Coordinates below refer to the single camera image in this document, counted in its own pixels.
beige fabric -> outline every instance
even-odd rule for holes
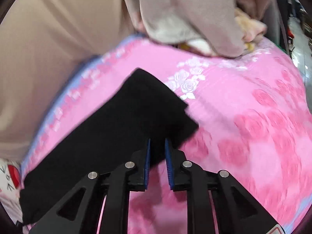
[[[236,0],[125,0],[134,26],[161,43],[207,40],[217,54],[237,57],[245,49],[235,22]],[[237,0],[260,19],[270,0]]]
[[[16,0],[0,25],[0,157],[21,161],[78,64],[133,33],[123,0]]]

shiny floor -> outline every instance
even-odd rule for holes
[[[294,35],[295,49],[292,54],[294,65],[298,68],[305,83],[307,103],[312,111],[312,51],[309,48],[309,38],[304,35],[298,19],[290,18],[289,28]]]

folded black cloth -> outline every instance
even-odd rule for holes
[[[87,173],[107,173],[151,138],[151,165],[164,159],[164,138],[179,147],[198,125],[187,104],[151,74],[137,69],[99,110],[72,131],[24,181],[24,224],[37,222]]]

beige pants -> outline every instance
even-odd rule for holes
[[[0,158],[21,161],[78,64],[131,33],[123,0],[16,0],[0,25]]]

tile floor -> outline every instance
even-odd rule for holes
[[[308,107],[312,111],[312,51],[308,46],[309,38],[301,30],[298,19],[290,18],[289,28],[294,35],[295,49],[292,59],[302,75],[305,83]]]

